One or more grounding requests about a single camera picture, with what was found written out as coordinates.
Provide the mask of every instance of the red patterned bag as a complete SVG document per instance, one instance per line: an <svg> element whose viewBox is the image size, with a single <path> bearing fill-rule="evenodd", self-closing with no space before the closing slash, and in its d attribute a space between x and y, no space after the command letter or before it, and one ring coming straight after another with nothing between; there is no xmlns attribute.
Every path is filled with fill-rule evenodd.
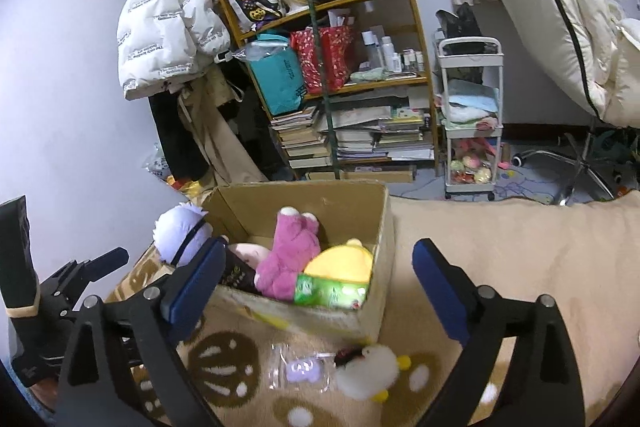
<svg viewBox="0 0 640 427"><path fill-rule="evenodd" d="M320 28L320 41L327 86L329 91L335 91L344 86L353 70L351 53L353 27ZM322 92L322 84L320 83L320 73L318 72L313 30L307 28L303 31L293 32L290 37L290 44L298 54L307 92L320 94Z"/></svg>

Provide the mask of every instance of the yellow plush foot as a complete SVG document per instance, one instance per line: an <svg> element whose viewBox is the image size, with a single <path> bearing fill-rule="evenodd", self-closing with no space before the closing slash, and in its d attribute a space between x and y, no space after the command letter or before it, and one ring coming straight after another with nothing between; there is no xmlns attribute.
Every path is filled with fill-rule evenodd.
<svg viewBox="0 0 640 427"><path fill-rule="evenodd" d="M388 398L389 398L389 391L387 391L386 389L378 393L376 396L371 397L371 399L374 402L378 402L378 403L385 403L388 400Z"/></svg>
<svg viewBox="0 0 640 427"><path fill-rule="evenodd" d="M398 361L398 367L400 368L400 371L406 371L411 367L411 359L406 355L398 357L396 360Z"/></svg>

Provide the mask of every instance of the floor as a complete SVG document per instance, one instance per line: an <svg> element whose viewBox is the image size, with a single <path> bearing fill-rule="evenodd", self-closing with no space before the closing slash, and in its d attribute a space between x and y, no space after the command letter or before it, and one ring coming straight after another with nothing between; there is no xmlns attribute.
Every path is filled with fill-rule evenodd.
<svg viewBox="0 0 640 427"><path fill-rule="evenodd" d="M533 144L513 145L513 152L530 148L546 148L569 153L564 148L550 145L535 146ZM595 166L598 172L617 190L618 186L612 177L613 166L600 164ZM628 188L638 188L635 175L631 168L617 167L622 172L622 185ZM524 197L531 200L549 204L559 188L572 174L570 165L558 162L548 156L533 156L528 158L523 167L511 167L498 172L498 180L495 187L495 199L503 200L513 197ZM389 184L389 192L393 196L402 196L412 200L444 200L444 176L436 176L433 169L419 169L413 183ZM580 176L572 197L572 203L586 203L593 200L606 199L599 188L584 175ZM455 195L456 201L486 201L486 194Z"/></svg>

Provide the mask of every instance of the purple object in plastic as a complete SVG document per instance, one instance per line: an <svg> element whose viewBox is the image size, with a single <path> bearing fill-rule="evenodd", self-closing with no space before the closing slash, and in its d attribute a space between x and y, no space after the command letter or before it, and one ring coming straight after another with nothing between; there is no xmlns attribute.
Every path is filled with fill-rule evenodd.
<svg viewBox="0 0 640 427"><path fill-rule="evenodd" d="M321 377L320 362L314 357L297 359L287 363L286 378L288 382L309 381L316 383Z"/></svg>

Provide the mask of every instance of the office chair base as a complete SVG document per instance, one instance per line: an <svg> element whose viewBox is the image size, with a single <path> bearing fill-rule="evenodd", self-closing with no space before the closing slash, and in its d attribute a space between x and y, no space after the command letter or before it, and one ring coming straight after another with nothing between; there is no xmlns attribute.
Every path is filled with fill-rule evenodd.
<svg viewBox="0 0 640 427"><path fill-rule="evenodd" d="M522 167L527 158L535 155L548 156L558 161L567 163L574 166L574 173L569 179L568 183L564 185L556 194L551 204L557 204L559 206L566 206L571 199L571 196L575 190L575 184L582 174L587 174L595 184L604 191L604 193L611 199L615 199L615 193L605 179L591 166L588 156L593 144L593 133L589 131L587 139L585 140L584 147L580 151L578 144L572 134L564 133L566 139L569 140L569 144L574 150L575 157L563 154L560 152L546 151L542 149L531 149L520 154L516 154L513 157L512 163L516 167Z"/></svg>

